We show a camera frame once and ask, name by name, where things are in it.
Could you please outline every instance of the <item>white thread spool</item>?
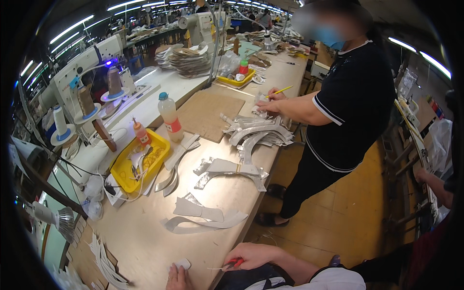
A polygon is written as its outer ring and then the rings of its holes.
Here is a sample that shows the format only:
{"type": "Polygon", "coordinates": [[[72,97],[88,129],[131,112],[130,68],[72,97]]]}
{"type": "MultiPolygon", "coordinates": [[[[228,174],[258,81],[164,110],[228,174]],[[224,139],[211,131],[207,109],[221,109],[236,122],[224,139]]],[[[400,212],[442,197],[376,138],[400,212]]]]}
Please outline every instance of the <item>white thread spool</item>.
{"type": "Polygon", "coordinates": [[[66,126],[63,108],[61,106],[56,105],[53,108],[53,118],[55,119],[55,126],[57,127],[58,135],[64,135],[68,130],[68,127],[66,126]]]}

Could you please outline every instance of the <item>yellow tray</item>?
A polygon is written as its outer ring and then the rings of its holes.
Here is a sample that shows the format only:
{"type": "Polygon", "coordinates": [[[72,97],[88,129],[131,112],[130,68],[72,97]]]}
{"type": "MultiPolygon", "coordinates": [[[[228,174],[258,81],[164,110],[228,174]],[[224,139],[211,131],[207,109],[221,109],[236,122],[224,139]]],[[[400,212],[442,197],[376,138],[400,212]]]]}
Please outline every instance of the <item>yellow tray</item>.
{"type": "MultiPolygon", "coordinates": [[[[151,146],[153,147],[153,151],[148,154],[143,160],[143,167],[146,169],[145,166],[149,166],[147,173],[143,177],[143,183],[148,184],[155,174],[161,168],[164,159],[167,157],[169,153],[169,149],[171,148],[171,144],[168,140],[164,139],[163,137],[159,136],[155,132],[150,129],[147,129],[147,134],[151,138],[151,146]]],[[[113,167],[111,168],[111,174],[122,187],[122,189],[127,193],[132,193],[136,190],[140,190],[140,185],[142,183],[142,179],[135,181],[133,178],[134,175],[132,174],[132,161],[127,159],[129,153],[133,152],[137,146],[139,146],[139,140],[134,138],[132,142],[119,154],[117,159],[115,160],[113,167]]]]}
{"type": "Polygon", "coordinates": [[[218,77],[218,81],[223,82],[225,84],[231,84],[236,87],[241,87],[242,85],[249,82],[251,78],[255,75],[255,70],[249,69],[248,72],[249,72],[248,76],[246,76],[245,79],[241,82],[236,81],[234,79],[229,79],[228,77],[218,77]]]}

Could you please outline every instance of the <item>scissors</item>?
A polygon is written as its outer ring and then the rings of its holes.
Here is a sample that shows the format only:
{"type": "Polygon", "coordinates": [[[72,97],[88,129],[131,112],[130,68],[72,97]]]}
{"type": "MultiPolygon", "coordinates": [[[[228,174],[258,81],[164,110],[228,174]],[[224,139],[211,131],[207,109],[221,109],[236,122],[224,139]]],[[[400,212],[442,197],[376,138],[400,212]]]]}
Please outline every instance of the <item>scissors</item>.
{"type": "Polygon", "coordinates": [[[222,266],[222,268],[226,268],[227,269],[230,269],[232,267],[238,267],[240,266],[240,264],[242,264],[245,260],[243,260],[242,258],[236,258],[236,259],[232,259],[230,260],[229,262],[225,263],[224,266],[222,266]]]}

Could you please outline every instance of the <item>yellow pencil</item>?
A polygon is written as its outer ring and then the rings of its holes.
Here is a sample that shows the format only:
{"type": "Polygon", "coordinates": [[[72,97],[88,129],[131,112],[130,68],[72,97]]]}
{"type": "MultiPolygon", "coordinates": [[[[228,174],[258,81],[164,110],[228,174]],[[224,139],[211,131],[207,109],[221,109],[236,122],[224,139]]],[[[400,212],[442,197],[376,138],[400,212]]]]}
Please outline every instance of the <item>yellow pencil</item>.
{"type": "Polygon", "coordinates": [[[288,90],[289,88],[293,87],[292,85],[290,87],[286,87],[285,89],[281,89],[281,90],[278,90],[276,91],[274,94],[278,94],[278,93],[281,93],[283,92],[284,90],[288,90]]]}

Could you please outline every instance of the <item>glue bottle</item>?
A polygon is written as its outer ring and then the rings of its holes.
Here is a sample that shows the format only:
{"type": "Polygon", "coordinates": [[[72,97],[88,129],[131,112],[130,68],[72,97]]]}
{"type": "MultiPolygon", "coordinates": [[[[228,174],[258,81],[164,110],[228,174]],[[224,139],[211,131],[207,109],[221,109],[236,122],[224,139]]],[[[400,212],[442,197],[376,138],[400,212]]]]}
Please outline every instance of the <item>glue bottle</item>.
{"type": "Polygon", "coordinates": [[[169,98],[166,92],[160,94],[159,100],[158,110],[163,118],[169,138],[174,142],[181,141],[184,138],[184,129],[177,118],[174,100],[169,98]]]}
{"type": "Polygon", "coordinates": [[[147,129],[145,129],[140,122],[137,122],[134,117],[132,117],[132,120],[134,120],[134,132],[135,136],[139,140],[140,144],[145,147],[148,144],[151,144],[151,139],[150,136],[147,134],[147,129]]]}

